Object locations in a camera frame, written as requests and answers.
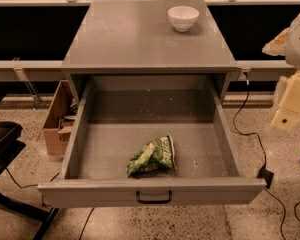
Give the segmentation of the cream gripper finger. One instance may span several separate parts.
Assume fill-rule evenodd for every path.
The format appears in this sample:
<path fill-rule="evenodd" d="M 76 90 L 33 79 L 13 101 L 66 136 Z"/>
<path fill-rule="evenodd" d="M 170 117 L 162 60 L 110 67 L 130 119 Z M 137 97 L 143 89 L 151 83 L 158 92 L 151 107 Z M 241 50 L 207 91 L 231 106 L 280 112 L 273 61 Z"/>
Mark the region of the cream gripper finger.
<path fill-rule="evenodd" d="M 288 110 L 278 109 L 271 121 L 271 127 L 279 131 L 289 131 L 297 125 L 300 118 Z"/>

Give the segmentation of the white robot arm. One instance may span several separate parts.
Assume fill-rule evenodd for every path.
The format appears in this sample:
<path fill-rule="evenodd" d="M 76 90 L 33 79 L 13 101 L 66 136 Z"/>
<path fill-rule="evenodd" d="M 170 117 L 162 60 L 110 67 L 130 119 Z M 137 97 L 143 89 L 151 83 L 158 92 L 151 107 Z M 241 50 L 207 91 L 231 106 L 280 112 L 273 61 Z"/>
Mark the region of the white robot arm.
<path fill-rule="evenodd" d="M 297 69 L 287 80 L 271 121 L 272 128 L 291 130 L 300 121 L 300 13 L 288 28 L 262 48 L 262 52 L 271 56 L 284 56 L 286 63 Z"/>

